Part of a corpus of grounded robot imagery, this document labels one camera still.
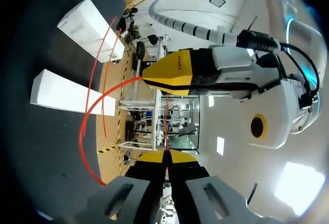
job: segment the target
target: gray floor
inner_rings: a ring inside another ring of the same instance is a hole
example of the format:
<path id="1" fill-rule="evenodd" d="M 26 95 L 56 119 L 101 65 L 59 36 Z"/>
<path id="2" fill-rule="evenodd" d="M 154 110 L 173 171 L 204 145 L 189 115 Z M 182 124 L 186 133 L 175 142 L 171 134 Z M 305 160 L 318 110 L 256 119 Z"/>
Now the gray floor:
<path id="1" fill-rule="evenodd" d="M 32 1 L 16 24 L 2 62 L 2 152 L 34 208 L 51 217 L 76 213 L 85 207 L 86 197 L 100 188 L 79 156 L 83 114 L 29 104 L 33 79 L 43 69 L 88 85 L 94 59 L 56 28 L 63 15 L 81 1 Z M 120 18 L 125 8 L 124 0 L 92 1 L 108 23 L 115 16 Z M 99 87 L 101 70 L 98 64 L 93 89 Z M 88 120 L 84 147 L 99 175 L 95 121 L 93 116 Z"/>

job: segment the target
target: white foam block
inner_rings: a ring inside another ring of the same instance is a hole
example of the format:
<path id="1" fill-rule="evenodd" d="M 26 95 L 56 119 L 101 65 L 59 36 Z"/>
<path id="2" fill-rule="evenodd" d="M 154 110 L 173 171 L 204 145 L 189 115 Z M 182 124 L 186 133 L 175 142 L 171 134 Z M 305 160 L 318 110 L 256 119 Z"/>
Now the white foam block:
<path id="1" fill-rule="evenodd" d="M 88 88 L 67 80 L 48 70 L 43 70 L 33 81 L 30 103 L 42 107 L 84 113 Z M 90 90 L 88 108 L 101 96 Z M 115 115 L 116 100 L 104 98 L 104 114 Z M 92 110 L 92 114 L 102 114 L 102 102 Z"/>
<path id="2" fill-rule="evenodd" d="M 96 58 L 108 29 L 108 23 L 91 0 L 84 0 L 62 18 L 57 28 Z M 109 56 L 111 55 L 116 38 L 117 35 L 110 29 L 99 54 L 99 62 L 103 63 L 110 60 Z M 111 61 L 121 59 L 123 52 L 124 45 L 118 40 Z"/>

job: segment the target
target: white corrugated cable conduit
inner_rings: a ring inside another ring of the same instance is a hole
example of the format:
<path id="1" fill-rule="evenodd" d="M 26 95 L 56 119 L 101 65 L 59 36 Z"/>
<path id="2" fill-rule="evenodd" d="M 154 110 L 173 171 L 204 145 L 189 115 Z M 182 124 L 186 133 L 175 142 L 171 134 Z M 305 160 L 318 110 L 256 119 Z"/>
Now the white corrugated cable conduit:
<path id="1" fill-rule="evenodd" d="M 188 35 L 193 35 L 197 38 L 217 43 L 218 45 L 236 45 L 237 35 L 235 34 L 224 33 L 220 30 L 210 30 L 202 26 L 197 26 L 190 23 L 186 23 L 184 21 L 175 20 L 173 18 L 158 13 L 155 9 L 160 3 L 164 1 L 165 0 L 156 0 L 149 7 L 149 15 L 155 21 L 172 29 L 182 31 Z"/>

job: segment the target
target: black connector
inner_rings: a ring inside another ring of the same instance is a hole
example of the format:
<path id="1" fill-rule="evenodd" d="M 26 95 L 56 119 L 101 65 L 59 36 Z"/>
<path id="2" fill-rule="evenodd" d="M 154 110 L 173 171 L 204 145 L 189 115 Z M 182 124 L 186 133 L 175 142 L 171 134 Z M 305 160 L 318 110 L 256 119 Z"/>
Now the black connector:
<path id="1" fill-rule="evenodd" d="M 236 46 L 239 48 L 250 48 L 269 53 L 272 53 L 278 48 L 273 37 L 268 34 L 252 30 L 241 31 L 241 33 L 237 36 Z"/>
<path id="2" fill-rule="evenodd" d="M 304 88 L 306 89 L 306 93 L 302 94 L 298 99 L 300 109 L 307 109 L 313 104 L 312 92 L 308 81 L 304 83 Z"/>

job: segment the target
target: yellow ring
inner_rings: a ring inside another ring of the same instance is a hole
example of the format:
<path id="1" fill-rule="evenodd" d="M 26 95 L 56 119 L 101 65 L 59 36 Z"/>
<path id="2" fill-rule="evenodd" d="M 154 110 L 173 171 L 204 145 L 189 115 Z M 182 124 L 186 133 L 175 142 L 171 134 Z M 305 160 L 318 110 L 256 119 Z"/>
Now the yellow ring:
<path id="1" fill-rule="evenodd" d="M 266 119 L 265 119 L 265 117 L 264 117 L 263 115 L 261 115 L 261 114 L 256 114 L 256 115 L 252 118 L 252 120 L 254 120 L 254 118 L 260 118 L 261 121 L 263 122 L 263 132 L 262 132 L 262 134 L 261 134 L 259 137 L 255 137 L 254 135 L 253 135 L 253 137 L 256 138 L 256 139 L 258 139 L 258 140 L 263 140 L 263 139 L 265 138 L 266 134 L 267 134 L 267 122 L 266 122 Z"/>

